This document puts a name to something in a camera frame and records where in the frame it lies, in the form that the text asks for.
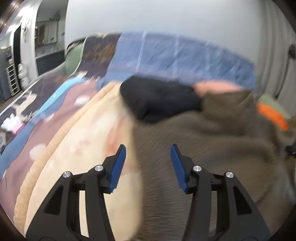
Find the pink small cloth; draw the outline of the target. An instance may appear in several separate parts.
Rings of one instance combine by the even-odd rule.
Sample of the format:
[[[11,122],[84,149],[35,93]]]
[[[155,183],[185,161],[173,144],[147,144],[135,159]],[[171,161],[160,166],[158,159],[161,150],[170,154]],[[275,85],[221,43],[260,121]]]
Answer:
[[[24,126],[25,123],[22,122],[22,119],[13,113],[1,124],[3,130],[11,132],[13,135],[16,135]]]

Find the blue plaid pillow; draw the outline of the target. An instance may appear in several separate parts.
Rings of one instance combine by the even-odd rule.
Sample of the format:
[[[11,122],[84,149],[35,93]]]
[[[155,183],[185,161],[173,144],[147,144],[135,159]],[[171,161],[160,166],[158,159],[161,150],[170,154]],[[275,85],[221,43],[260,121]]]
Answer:
[[[133,75],[192,85],[202,80],[228,80],[256,88],[254,65],[228,49],[180,35],[123,32],[107,73],[97,89]]]

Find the grey curtain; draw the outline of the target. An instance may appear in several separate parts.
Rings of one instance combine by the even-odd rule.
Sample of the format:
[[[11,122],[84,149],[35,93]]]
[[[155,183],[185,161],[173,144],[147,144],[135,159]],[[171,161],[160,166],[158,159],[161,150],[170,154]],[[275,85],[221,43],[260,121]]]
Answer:
[[[295,45],[295,31],[273,1],[260,1],[261,27],[256,63],[257,93],[274,97],[295,114],[295,59],[288,51]]]

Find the green pillow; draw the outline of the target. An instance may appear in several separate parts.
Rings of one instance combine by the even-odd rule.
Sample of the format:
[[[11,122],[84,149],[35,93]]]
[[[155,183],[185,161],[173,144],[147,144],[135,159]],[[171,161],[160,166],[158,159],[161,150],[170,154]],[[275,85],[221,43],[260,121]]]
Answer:
[[[78,39],[68,45],[66,50],[57,50],[36,58],[39,76],[71,76],[78,68],[86,38]]]

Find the orange puffer jacket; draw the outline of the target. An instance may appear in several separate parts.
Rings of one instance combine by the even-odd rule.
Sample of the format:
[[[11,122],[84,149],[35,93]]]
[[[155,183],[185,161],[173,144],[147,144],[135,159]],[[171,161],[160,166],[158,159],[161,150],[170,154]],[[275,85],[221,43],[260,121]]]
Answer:
[[[284,116],[265,103],[257,103],[258,113],[273,122],[280,130],[286,131],[290,128]]]

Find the pink folded garment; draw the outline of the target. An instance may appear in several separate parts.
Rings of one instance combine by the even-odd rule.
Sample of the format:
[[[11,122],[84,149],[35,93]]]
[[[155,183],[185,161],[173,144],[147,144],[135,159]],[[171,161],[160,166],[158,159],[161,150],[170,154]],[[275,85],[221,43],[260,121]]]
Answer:
[[[200,97],[208,93],[220,94],[242,91],[244,88],[226,80],[203,80],[192,85],[196,94]]]

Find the white shelving rack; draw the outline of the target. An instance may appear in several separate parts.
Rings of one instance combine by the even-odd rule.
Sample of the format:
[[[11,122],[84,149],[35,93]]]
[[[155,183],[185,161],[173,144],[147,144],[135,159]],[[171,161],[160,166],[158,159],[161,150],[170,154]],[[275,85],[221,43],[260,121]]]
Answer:
[[[15,66],[13,63],[6,68],[6,75],[8,79],[11,96],[14,96],[20,91],[20,86],[16,75]]]

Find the brown fleece jacket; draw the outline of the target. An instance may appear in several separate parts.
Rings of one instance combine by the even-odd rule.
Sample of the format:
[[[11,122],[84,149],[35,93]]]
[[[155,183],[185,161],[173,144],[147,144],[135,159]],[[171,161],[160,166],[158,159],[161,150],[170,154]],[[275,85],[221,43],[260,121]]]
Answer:
[[[295,205],[295,127],[280,130],[257,111],[247,91],[207,94],[201,112],[133,126],[143,189],[142,223],[136,240],[181,240],[192,197],[182,192],[170,158],[176,144],[208,172],[233,172],[256,203],[271,233]]]

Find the mauve and blue bedspread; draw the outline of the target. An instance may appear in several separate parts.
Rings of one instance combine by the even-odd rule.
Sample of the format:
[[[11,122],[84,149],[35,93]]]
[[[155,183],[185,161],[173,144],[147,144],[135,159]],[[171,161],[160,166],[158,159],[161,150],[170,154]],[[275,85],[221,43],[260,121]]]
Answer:
[[[1,207],[14,217],[16,199],[34,161],[45,151],[60,127],[97,93],[95,80],[73,79],[50,99],[46,110],[32,118],[1,155]]]

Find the dark patterned quilt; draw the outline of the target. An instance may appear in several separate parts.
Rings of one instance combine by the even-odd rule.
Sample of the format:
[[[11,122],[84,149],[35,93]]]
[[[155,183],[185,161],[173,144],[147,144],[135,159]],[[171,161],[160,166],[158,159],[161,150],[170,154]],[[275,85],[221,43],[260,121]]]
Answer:
[[[86,38],[81,62],[71,76],[39,76],[15,103],[8,106],[6,111],[1,113],[1,121],[4,121],[13,113],[14,115],[18,115],[26,125],[32,118],[46,110],[47,106],[51,104],[50,99],[53,97],[53,94],[66,82],[69,82],[71,86],[74,85],[74,82],[72,82],[73,79],[95,80],[98,82],[107,73],[107,68],[115,54],[119,37],[119,34],[110,34]],[[11,132],[1,129],[1,146],[7,147],[17,134],[13,135]]]

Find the black garment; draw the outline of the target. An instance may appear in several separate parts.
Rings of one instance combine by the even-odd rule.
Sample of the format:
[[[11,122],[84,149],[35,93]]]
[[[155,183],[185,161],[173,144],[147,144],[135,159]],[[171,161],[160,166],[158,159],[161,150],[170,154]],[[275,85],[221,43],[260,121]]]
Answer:
[[[134,116],[145,123],[202,110],[202,99],[194,89],[175,81],[133,76],[121,84],[120,93]]]

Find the cream plush blanket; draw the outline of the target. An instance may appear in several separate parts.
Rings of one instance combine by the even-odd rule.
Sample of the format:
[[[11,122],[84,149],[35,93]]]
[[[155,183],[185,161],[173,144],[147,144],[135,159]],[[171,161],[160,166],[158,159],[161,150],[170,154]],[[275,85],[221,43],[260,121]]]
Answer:
[[[26,234],[62,173],[85,173],[125,145],[126,159],[119,183],[105,201],[115,239],[131,240],[142,219],[142,181],[132,141],[133,123],[119,82],[107,84],[77,111],[37,157],[22,183],[14,215],[20,233]]]

